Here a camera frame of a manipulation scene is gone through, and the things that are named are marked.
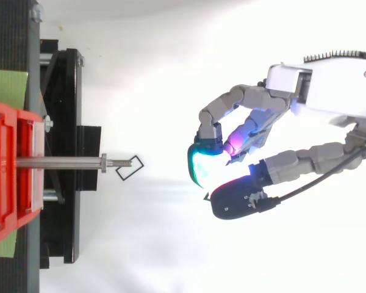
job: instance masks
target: threaded bolt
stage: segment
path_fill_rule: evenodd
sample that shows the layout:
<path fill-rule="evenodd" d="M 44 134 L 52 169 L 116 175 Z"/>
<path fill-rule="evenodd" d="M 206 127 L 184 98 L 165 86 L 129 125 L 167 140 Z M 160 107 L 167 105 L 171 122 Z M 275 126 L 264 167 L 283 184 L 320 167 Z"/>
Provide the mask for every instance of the threaded bolt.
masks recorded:
<path fill-rule="evenodd" d="M 107 160 L 108 167 L 131 167 L 132 165 L 131 160 Z"/>

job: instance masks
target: black metal frame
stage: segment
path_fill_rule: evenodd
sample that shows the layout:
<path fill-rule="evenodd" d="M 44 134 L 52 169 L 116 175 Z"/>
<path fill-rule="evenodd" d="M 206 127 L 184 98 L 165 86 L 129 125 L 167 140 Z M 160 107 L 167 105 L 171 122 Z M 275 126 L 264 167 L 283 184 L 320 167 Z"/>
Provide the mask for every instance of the black metal frame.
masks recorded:
<path fill-rule="evenodd" d="M 76 49 L 49 53 L 50 64 L 41 65 L 41 92 L 54 127 L 46 134 L 45 153 L 99 156 L 101 128 L 81 126 L 81 55 Z M 41 212 L 41 269 L 52 256 L 63 256 L 67 264 L 79 257 L 80 191 L 96 190 L 97 179 L 97 170 L 46 174 L 45 188 L 60 189 L 63 200 L 45 202 Z"/>

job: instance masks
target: robotic hand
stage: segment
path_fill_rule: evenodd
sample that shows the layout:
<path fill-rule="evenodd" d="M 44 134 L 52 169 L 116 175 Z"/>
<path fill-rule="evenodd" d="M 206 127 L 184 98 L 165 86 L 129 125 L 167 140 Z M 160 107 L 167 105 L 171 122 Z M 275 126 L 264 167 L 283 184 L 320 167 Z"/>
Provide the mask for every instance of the robotic hand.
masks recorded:
<path fill-rule="evenodd" d="M 223 144 L 219 121 L 239 106 L 252 111 Z M 265 144 L 273 124 L 289 109 L 297 116 L 325 116 L 332 125 L 355 123 L 355 127 L 344 144 L 285 151 L 246 166 L 246 173 L 237 179 L 225 184 L 220 180 L 210 195 L 215 216 L 236 219 L 267 211 L 366 159 L 366 52 L 333 51 L 305 57 L 302 65 L 273 65 L 264 82 L 238 85 L 212 101 L 199 113 L 201 126 L 188 149 L 192 180 L 201 185 L 203 178 L 211 176 L 212 164 L 241 164 L 251 147 Z M 283 197 L 268 197 L 263 190 L 311 172 L 323 175 Z"/>

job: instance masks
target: white backdrop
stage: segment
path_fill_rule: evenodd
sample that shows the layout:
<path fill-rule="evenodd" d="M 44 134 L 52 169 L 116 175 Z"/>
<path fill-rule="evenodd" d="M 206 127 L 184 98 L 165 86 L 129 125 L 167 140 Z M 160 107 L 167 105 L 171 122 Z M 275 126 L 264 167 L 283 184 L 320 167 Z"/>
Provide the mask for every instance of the white backdrop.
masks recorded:
<path fill-rule="evenodd" d="M 41 37 L 85 56 L 83 125 L 102 126 L 109 157 L 145 163 L 125 182 L 100 174 L 98 191 L 83 193 L 80 258 L 52 259 L 41 292 L 366 292 L 366 161 L 226 222 L 202 200 L 186 157 L 199 111 L 232 86 L 307 54 L 366 51 L 366 0 L 40 2 Z M 246 115 L 226 118 L 224 136 Z M 252 162 L 346 132 L 286 115 Z M 266 191 L 281 196 L 314 178 Z"/>

